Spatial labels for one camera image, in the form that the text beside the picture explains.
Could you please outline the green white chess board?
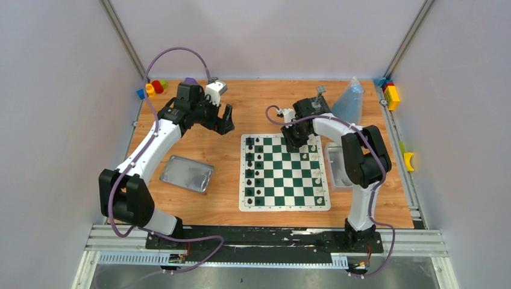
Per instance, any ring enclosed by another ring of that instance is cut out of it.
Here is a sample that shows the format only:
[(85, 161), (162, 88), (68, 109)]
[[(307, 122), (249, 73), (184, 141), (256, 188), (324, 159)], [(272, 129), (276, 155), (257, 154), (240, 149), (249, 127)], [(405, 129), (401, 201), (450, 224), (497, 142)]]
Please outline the green white chess board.
[(321, 138), (289, 152), (282, 134), (240, 139), (239, 210), (328, 211), (331, 200)]

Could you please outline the silver metal tin box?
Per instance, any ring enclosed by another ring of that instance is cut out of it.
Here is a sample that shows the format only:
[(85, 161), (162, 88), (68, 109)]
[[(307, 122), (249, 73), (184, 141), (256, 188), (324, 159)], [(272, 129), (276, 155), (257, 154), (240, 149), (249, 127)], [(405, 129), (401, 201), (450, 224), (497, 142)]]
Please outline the silver metal tin box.
[(325, 146), (325, 152), (330, 189), (332, 191), (351, 191), (353, 183), (346, 174), (342, 147), (335, 142), (329, 142)]

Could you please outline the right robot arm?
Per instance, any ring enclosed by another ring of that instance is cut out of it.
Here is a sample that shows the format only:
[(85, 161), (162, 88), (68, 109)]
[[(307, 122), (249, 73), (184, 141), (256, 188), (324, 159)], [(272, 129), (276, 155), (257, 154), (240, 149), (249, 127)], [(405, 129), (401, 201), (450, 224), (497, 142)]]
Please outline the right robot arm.
[(350, 213), (345, 220), (345, 246), (360, 251), (376, 236), (376, 198), (392, 168), (390, 156), (378, 127), (358, 126), (336, 117), (324, 101), (305, 98), (292, 108), (277, 109), (284, 122), (281, 132), (289, 151), (297, 151), (311, 135), (340, 143), (343, 172), (353, 186)]

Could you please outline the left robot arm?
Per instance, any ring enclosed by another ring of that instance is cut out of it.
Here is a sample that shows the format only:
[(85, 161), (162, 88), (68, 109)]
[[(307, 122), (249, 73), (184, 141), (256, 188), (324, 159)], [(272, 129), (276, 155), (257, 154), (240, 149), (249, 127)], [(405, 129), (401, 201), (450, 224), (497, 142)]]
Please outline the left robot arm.
[(194, 124), (224, 135), (234, 130), (232, 105), (218, 116), (221, 96), (227, 84), (212, 80), (205, 87), (187, 78), (179, 83), (177, 94), (156, 115), (149, 133), (135, 151), (114, 170), (99, 175), (101, 213), (111, 221), (161, 233), (171, 249), (184, 243), (182, 220), (156, 208), (148, 184), (163, 157)]

